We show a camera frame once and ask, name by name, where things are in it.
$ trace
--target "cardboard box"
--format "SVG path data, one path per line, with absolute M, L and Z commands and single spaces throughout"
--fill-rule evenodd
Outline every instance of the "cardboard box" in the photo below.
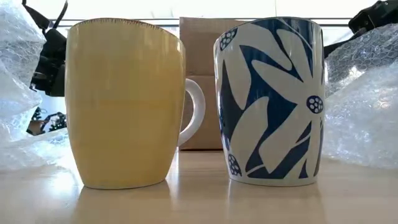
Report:
M 243 23 L 232 19 L 180 18 L 180 39 L 185 46 L 187 78 L 199 84 L 206 99 L 202 125 L 191 139 L 179 147 L 180 150 L 223 148 L 216 107 L 213 45 L 222 33 Z M 181 129 L 189 123 L 192 110 L 192 99 L 187 93 Z

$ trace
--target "white flower pattern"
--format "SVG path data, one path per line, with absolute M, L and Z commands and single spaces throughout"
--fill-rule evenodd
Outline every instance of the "white flower pattern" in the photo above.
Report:
M 322 88 L 324 85 L 322 48 L 312 49 L 313 44 L 308 43 L 308 40 L 304 39 L 297 29 L 288 25 L 283 19 L 279 20 L 288 29 L 277 29 L 275 34 L 261 26 L 245 24 L 235 28 L 233 36 L 229 35 L 233 39 L 230 38 L 228 43 L 225 41 L 227 44 L 222 44 L 222 39 L 215 44 L 218 103 L 222 107 L 222 85 L 227 80 L 233 98 L 241 110 L 239 121 L 233 128 L 233 133 L 230 134 L 230 141 L 224 138 L 223 142 L 228 143 L 225 145 L 227 150 L 237 158 L 237 163 L 242 167 L 242 175 L 253 178 L 266 178 L 256 177 L 253 173 L 265 169 L 266 173 L 271 174 L 296 147 L 307 147 L 308 150 L 284 177 L 297 179 L 300 176 L 302 178 L 303 168 L 306 171 L 305 175 L 315 176 L 319 166 L 325 106 L 323 104 L 325 92 Z M 319 33 L 314 32 L 310 41 L 320 43 L 322 41 L 320 35 L 315 35 Z M 266 63 L 267 60 L 256 58 L 248 60 L 243 51 L 237 50 L 245 45 L 250 45 L 266 54 L 277 66 Z M 308 62 L 305 47 L 308 47 L 312 54 L 311 65 Z M 274 91 L 285 100 L 295 104 L 288 117 L 263 142 L 260 140 L 269 127 L 268 122 L 273 119 L 267 111 L 270 98 L 263 96 L 250 103 L 248 98 L 253 84 L 251 74 L 253 70 L 250 69 L 250 65 Z M 298 77 L 289 73 L 292 69 L 297 71 Z M 230 113 L 230 111 L 223 113 L 220 110 L 219 113 L 221 120 L 226 115 L 225 113 Z M 254 149 L 259 143 L 261 145 L 259 145 L 258 154 L 263 164 L 247 166 L 246 163 L 249 163 L 253 156 L 253 151 L 249 149 Z

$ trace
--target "white mug handle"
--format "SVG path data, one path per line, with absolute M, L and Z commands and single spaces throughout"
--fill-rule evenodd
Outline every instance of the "white mug handle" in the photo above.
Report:
M 205 96 L 197 83 L 190 79 L 186 79 L 185 91 L 187 91 L 192 98 L 193 114 L 188 126 L 180 133 L 177 146 L 181 146 L 198 131 L 206 111 Z

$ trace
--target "blue and white mug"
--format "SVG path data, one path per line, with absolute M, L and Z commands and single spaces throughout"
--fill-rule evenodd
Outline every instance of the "blue and white mug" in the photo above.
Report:
M 214 55 L 229 176 L 258 185 L 314 183 L 325 116 L 321 27 L 293 17 L 248 22 L 219 37 Z

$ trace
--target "table surface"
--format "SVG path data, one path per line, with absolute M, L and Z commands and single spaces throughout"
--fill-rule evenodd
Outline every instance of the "table surface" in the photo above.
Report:
M 0 172 L 0 223 L 398 223 L 398 171 L 324 159 L 318 183 L 228 179 L 222 152 L 181 152 L 160 184 L 83 187 L 75 166 Z

